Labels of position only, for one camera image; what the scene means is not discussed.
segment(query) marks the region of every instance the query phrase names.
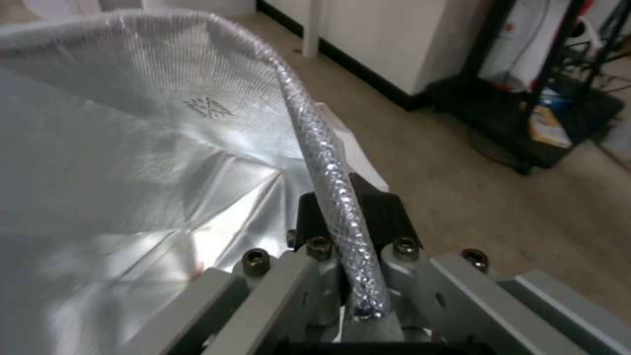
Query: reflective silver fabric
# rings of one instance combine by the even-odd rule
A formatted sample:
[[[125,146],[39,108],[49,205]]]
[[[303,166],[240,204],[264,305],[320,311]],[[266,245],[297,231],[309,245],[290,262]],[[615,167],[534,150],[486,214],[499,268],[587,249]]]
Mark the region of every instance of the reflective silver fabric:
[[[331,130],[242,27],[127,11],[14,28],[0,107],[3,354],[113,352],[204,268],[279,255],[313,189],[353,314],[388,311]]]

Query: black shelf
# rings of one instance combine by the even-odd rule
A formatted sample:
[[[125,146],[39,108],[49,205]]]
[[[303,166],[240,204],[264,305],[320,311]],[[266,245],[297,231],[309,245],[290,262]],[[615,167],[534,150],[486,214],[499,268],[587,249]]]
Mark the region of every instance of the black shelf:
[[[556,78],[550,85],[568,98],[582,86],[583,83],[566,76]],[[571,148],[559,148],[530,138],[529,115],[522,109],[522,103],[530,99],[527,94],[503,92],[481,79],[463,85],[459,76],[431,84],[427,93],[439,111],[455,115],[532,165],[551,168],[571,151]],[[563,112],[556,112],[556,116],[575,147],[605,129],[607,122],[623,107],[622,101],[590,90],[580,102],[570,104]]]
[[[553,167],[573,147],[601,133],[607,122],[624,107],[622,101],[592,89],[591,83],[600,73],[622,25],[631,13],[631,1],[627,1],[620,9],[621,16],[615,23],[611,39],[591,65],[589,78],[581,82],[559,75],[560,71],[555,69],[561,62],[565,40],[573,31],[576,18],[585,3],[585,0],[571,0],[531,93],[510,93],[480,79],[478,75],[515,1],[494,2],[460,74],[430,84],[427,94],[438,110],[453,114],[513,153],[517,158],[514,166],[516,170],[528,174],[533,165]],[[572,141],[572,148],[555,147],[533,141],[530,137],[529,118],[546,87],[569,100],[569,104],[555,112],[555,116]]]

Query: black baseboard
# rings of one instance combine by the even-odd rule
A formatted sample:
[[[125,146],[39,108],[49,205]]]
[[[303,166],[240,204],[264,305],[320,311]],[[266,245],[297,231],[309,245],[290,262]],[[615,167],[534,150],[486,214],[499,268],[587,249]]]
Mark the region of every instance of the black baseboard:
[[[280,10],[276,9],[274,6],[263,0],[257,0],[256,8],[265,15],[268,15],[274,21],[278,22],[280,25],[283,25],[283,27],[287,28],[295,35],[302,38],[302,25],[282,13]],[[360,79],[368,83],[371,87],[374,87],[377,91],[392,100],[395,104],[401,106],[403,109],[413,110],[430,103],[429,98],[424,92],[416,95],[407,94],[324,39],[320,39],[320,52],[344,67],[344,69],[357,75]]]

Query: bolt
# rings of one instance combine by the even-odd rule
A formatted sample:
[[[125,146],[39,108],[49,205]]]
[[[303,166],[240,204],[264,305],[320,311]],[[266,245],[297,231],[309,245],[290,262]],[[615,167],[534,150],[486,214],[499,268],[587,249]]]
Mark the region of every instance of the bolt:
[[[287,248],[294,249],[296,248],[296,241],[298,237],[298,232],[295,229],[290,229],[285,233],[285,238],[287,239]]]
[[[418,242],[414,238],[399,237],[392,242],[394,256],[402,262],[418,260]]]
[[[313,237],[307,241],[307,255],[319,262],[328,260],[331,257],[331,240],[327,237]]]
[[[474,268],[477,268],[484,274],[488,271],[488,257],[482,250],[478,249],[465,249],[460,252],[460,255],[468,261]]]
[[[248,276],[260,277],[269,270],[269,254],[261,248],[246,251],[241,258],[243,272]]]

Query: cable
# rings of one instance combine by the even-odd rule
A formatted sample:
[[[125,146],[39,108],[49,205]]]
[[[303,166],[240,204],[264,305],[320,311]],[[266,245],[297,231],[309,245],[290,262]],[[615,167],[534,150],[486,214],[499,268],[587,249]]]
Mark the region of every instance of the cable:
[[[631,85],[627,85],[626,87],[615,88],[615,89],[611,89],[611,90],[605,90],[603,92],[606,92],[606,93],[617,92],[617,91],[622,91],[622,90],[626,90],[626,89],[629,89],[629,88],[631,88]]]
[[[474,141],[473,141],[473,129],[469,129],[467,130],[467,139],[469,140],[469,145],[471,145],[471,148],[473,148],[473,150],[475,150],[478,154],[482,155],[484,158],[487,158],[488,160],[491,160],[492,162],[496,162],[498,164],[504,165],[506,167],[510,167],[511,169],[515,169],[516,165],[513,162],[509,162],[507,160],[498,158],[498,157],[494,157],[486,152],[484,152]]]
[[[526,53],[526,51],[528,50],[530,45],[533,44],[535,38],[537,38],[537,35],[539,34],[539,31],[543,27],[543,24],[544,24],[546,18],[548,17],[548,12],[550,10],[550,0],[545,0],[545,2],[546,2],[546,6],[545,6],[545,9],[543,10],[543,14],[541,14],[541,18],[539,19],[539,23],[537,24],[536,30],[530,36],[530,38],[528,39],[528,41],[526,42],[524,47],[519,51],[519,53],[517,54],[517,57],[515,57],[515,60],[513,60],[513,62],[510,64],[509,69],[508,69],[508,71],[506,71],[506,75],[504,76],[504,84],[508,83],[509,77],[510,77],[510,72],[513,69],[515,69],[515,67],[517,66],[517,64],[519,63],[519,61],[523,57],[523,55]]]

